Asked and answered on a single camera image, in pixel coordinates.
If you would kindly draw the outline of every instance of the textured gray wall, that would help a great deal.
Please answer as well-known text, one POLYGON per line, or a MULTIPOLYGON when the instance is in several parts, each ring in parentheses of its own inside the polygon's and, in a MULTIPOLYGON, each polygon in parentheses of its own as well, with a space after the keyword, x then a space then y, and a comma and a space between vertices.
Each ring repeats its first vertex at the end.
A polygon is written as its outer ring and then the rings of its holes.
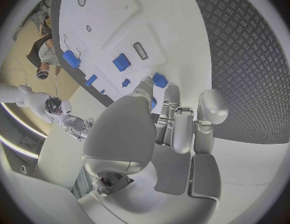
MULTIPOLYGON (((239 142, 287 143, 290 137, 290 72, 279 42, 247 0, 196 0, 210 44, 212 87, 229 103, 214 136, 239 142)), ((85 86, 85 75, 62 58, 61 0, 52 0, 54 46, 62 67, 105 106, 113 101, 85 86)))

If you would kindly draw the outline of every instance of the light strip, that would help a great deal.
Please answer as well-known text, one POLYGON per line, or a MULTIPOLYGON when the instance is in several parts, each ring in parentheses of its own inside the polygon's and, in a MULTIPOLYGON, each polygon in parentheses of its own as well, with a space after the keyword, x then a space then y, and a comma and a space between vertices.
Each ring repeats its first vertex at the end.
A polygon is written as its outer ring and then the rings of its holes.
POLYGON ((1 103, 2 107, 14 118, 16 119, 19 123, 21 123, 23 126, 25 126, 26 128, 28 128, 29 130, 31 130, 32 132, 40 135, 43 138, 47 138, 47 135, 40 133, 39 131, 37 131, 36 129, 33 129, 32 127, 30 127, 29 125, 27 125, 25 122, 23 122, 20 118, 18 118, 13 112, 12 110, 10 110, 8 108, 8 106, 5 103, 1 103))
POLYGON ((24 154, 26 156, 30 156, 30 157, 36 158, 36 159, 39 158, 39 156, 37 154, 31 153, 29 151, 26 151, 26 150, 20 148, 20 147, 17 147, 15 144, 10 143, 7 139, 2 137, 1 135, 0 135, 0 141, 2 141, 5 145, 7 145, 8 147, 14 149, 15 151, 17 151, 19 153, 22 153, 22 154, 24 154))

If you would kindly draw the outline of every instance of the white robot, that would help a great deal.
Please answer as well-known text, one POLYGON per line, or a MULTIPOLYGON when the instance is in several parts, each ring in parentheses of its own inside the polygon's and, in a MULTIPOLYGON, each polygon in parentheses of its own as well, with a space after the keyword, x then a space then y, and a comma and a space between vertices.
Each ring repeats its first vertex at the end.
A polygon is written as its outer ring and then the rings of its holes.
POLYGON ((181 106, 179 88, 170 84, 154 125, 153 86, 145 77, 95 122, 71 116, 69 102, 26 86, 0 84, 0 102, 31 107, 40 118, 84 140, 83 163, 94 177, 94 190, 79 204, 92 221, 95 210, 105 207, 113 223, 208 223, 221 195, 211 155, 213 125, 227 118, 227 103, 216 90, 202 92, 194 121, 193 109, 181 106))

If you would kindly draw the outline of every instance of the circular hole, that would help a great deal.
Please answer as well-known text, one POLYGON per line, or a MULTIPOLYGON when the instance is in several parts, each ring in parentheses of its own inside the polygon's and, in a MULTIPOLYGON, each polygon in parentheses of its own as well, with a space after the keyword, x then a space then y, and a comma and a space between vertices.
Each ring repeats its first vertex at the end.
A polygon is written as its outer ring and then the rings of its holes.
POLYGON ((78 4, 80 6, 84 6, 86 4, 86 0, 78 0, 78 4))

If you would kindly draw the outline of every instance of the cable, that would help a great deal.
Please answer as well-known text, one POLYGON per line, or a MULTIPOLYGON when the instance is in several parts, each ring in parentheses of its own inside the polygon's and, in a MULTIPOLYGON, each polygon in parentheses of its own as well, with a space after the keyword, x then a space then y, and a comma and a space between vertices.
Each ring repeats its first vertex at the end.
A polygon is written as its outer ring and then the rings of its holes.
POLYGON ((24 68, 23 68, 23 66, 22 66, 22 64, 21 64, 21 62, 20 62, 17 58, 15 58, 14 56, 7 56, 7 57, 4 59, 4 61, 5 61, 6 59, 8 59, 8 58, 13 58, 13 59, 15 59, 15 60, 20 64, 21 69, 19 69, 19 68, 15 68, 15 69, 11 69, 11 70, 9 70, 9 71, 7 71, 7 72, 3 72, 3 71, 0 69, 0 71, 1 71, 2 73, 5 74, 5 73, 8 73, 8 72, 13 71, 13 70, 16 70, 16 69, 22 70, 22 72, 23 72, 23 77, 24 77, 24 82, 25 82, 25 84, 27 85, 27 83, 28 83, 28 74, 25 72, 25 70, 24 70, 24 68))
POLYGON ((47 71, 48 73, 51 73, 51 74, 53 74, 55 76, 55 78, 56 78, 56 84, 55 84, 53 82, 53 80, 51 79, 51 77, 48 74, 44 74, 44 73, 38 74, 39 72, 42 72, 42 71, 38 71, 37 74, 36 74, 36 77, 33 80, 31 80, 27 84, 27 86, 29 86, 29 84, 31 84, 34 80, 36 80, 37 77, 39 77, 41 75, 46 75, 46 76, 48 76, 50 78, 50 80, 52 81, 53 85, 55 86, 55 89, 56 89, 56 97, 58 97, 58 88, 57 88, 58 87, 58 79, 57 79, 57 75, 55 73, 51 72, 51 71, 47 71))

